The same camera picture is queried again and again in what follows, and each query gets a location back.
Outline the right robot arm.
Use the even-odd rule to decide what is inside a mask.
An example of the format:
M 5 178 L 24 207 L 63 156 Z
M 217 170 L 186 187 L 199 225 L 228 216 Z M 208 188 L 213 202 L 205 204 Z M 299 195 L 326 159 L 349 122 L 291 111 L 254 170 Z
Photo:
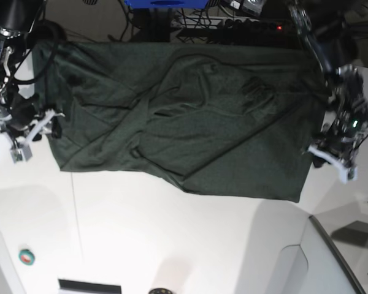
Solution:
M 46 1 L 0 1 L 0 134 L 12 151 L 21 151 L 45 134 L 59 137 L 55 105 L 40 104 L 38 94 L 25 98 L 21 86 L 44 78 L 58 53 L 61 33 L 58 25 L 45 19 Z M 53 46 L 45 65 L 28 80 L 17 78 L 20 67 L 38 42 L 50 39 Z

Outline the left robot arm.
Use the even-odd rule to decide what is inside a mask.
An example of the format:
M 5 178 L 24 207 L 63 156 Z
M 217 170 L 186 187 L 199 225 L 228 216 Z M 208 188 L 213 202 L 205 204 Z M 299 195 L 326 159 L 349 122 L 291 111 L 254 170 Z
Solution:
M 353 64 L 358 46 L 345 19 L 360 1 L 287 1 L 297 34 L 314 55 L 334 101 L 329 129 L 309 147 L 317 160 L 346 169 L 356 166 L 359 147 L 368 137 L 368 100 L 364 79 Z

